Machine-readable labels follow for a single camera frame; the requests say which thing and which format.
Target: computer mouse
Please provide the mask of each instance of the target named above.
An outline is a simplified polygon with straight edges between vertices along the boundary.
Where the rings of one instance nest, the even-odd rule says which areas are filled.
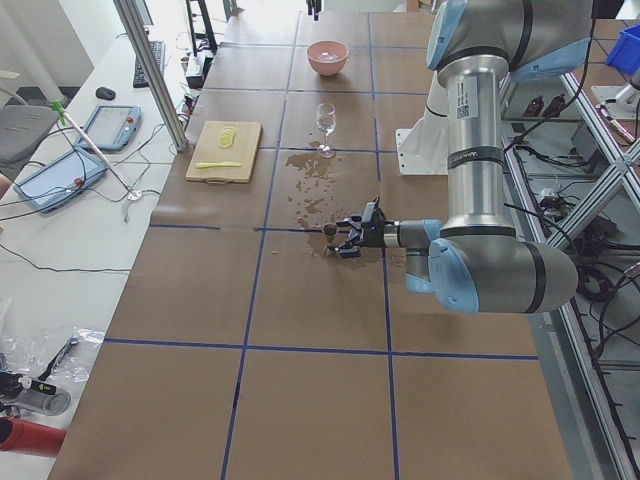
[[[113,100],[116,98],[116,92],[107,87],[98,87],[96,97],[100,100]]]

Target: wine glass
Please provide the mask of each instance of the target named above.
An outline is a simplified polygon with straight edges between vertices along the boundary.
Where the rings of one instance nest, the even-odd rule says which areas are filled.
[[[335,151],[329,145],[329,134],[336,129],[336,107],[330,103],[321,103],[316,109],[316,125],[324,132],[324,144],[318,147],[323,157],[333,157]]]

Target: yellow knife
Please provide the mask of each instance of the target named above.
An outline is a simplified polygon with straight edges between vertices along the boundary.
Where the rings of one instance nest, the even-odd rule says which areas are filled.
[[[196,163],[196,168],[217,168],[217,167],[241,167],[240,162],[213,162]]]

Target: wooden cutting board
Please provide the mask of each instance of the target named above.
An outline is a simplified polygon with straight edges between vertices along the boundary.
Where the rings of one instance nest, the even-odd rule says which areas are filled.
[[[233,145],[223,148],[219,137],[224,127],[235,128]],[[262,133],[259,122],[205,122],[185,178],[193,182],[249,183]],[[196,168],[198,163],[238,162],[239,167]]]

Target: lemon slice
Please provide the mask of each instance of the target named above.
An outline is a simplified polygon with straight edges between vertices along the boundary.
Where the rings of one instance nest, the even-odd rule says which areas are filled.
[[[218,146],[220,148],[229,148],[233,145],[233,139],[236,136],[236,129],[230,125],[223,127],[218,136]]]

